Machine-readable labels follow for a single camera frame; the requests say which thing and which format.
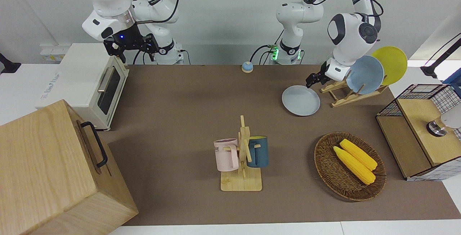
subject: wooden mug tree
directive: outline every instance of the wooden mug tree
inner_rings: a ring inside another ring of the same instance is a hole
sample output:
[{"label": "wooden mug tree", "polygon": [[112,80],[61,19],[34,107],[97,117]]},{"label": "wooden mug tree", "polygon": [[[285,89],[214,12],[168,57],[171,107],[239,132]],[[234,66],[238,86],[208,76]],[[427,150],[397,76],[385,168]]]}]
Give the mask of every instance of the wooden mug tree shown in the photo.
[{"label": "wooden mug tree", "polygon": [[261,191],[261,169],[251,168],[247,166],[248,162],[252,162],[249,140],[250,127],[245,126],[245,119],[240,115],[240,132],[238,133],[239,151],[239,168],[234,171],[221,172],[221,190],[222,191]]}]

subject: yellow corn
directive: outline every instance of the yellow corn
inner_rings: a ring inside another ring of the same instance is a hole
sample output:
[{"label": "yellow corn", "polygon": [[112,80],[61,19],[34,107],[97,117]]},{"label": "yellow corn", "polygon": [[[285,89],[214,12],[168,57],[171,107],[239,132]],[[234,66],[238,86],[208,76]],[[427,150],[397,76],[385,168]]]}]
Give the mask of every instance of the yellow corn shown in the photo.
[{"label": "yellow corn", "polygon": [[364,166],[366,166],[368,169],[371,171],[375,170],[377,167],[377,163],[374,159],[372,159],[371,156],[369,156],[365,151],[363,151],[361,148],[357,147],[354,143],[347,139],[343,139],[339,143],[341,147],[349,152],[353,157],[355,157],[360,163],[362,163]]},{"label": "yellow corn", "polygon": [[362,163],[360,163],[355,157],[349,154],[347,151],[342,150],[336,146],[333,147],[338,158],[352,171],[364,184],[369,185],[373,183],[376,176],[367,169]]}]

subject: pink mug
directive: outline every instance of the pink mug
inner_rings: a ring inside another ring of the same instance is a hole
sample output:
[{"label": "pink mug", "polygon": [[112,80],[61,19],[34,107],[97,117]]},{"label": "pink mug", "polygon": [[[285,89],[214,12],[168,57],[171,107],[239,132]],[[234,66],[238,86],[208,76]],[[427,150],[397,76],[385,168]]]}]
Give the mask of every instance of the pink mug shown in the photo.
[{"label": "pink mug", "polygon": [[237,145],[236,138],[226,138],[214,142],[214,155],[219,171],[227,172],[238,169]]}]

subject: wicker basket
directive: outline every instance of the wicker basket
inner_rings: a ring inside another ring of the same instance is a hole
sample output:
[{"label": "wicker basket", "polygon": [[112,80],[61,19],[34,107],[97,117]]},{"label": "wicker basket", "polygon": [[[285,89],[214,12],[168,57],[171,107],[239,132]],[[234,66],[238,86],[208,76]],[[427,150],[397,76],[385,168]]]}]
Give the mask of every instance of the wicker basket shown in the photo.
[{"label": "wicker basket", "polygon": [[[345,138],[376,160],[377,168],[373,170],[376,176],[374,183],[362,183],[336,156],[333,146],[340,147],[339,143]],[[337,132],[323,136],[315,146],[314,162],[325,184],[336,194],[352,201],[365,201],[376,197],[386,183],[386,169],[377,152],[367,142],[350,133]]]}]

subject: oven handle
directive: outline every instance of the oven handle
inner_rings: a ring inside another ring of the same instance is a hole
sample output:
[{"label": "oven handle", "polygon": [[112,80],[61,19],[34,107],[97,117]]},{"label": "oven handle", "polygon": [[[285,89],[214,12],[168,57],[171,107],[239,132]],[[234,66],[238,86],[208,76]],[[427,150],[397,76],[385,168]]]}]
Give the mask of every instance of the oven handle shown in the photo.
[{"label": "oven handle", "polygon": [[106,70],[106,73],[104,74],[104,77],[102,78],[102,82],[98,87],[98,93],[105,93],[107,90],[107,87],[109,86],[109,83],[111,82],[112,75],[114,75],[115,72],[115,67],[109,67]]}]

